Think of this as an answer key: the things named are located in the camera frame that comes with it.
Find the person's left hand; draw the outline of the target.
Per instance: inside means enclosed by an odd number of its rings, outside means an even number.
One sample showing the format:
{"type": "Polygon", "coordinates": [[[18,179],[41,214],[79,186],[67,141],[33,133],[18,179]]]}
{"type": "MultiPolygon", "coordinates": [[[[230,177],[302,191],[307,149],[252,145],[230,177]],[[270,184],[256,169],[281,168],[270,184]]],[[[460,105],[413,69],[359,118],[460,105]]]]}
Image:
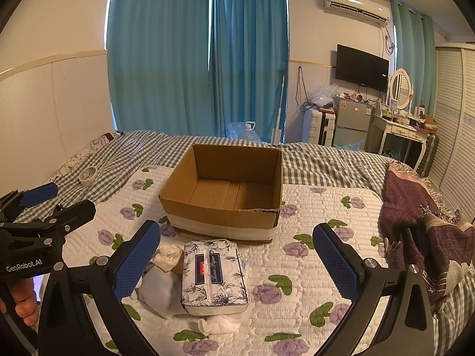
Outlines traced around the person's left hand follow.
{"type": "Polygon", "coordinates": [[[10,285],[10,295],[15,300],[16,314],[28,326],[36,325],[39,310],[32,278],[16,280],[10,285]]]}

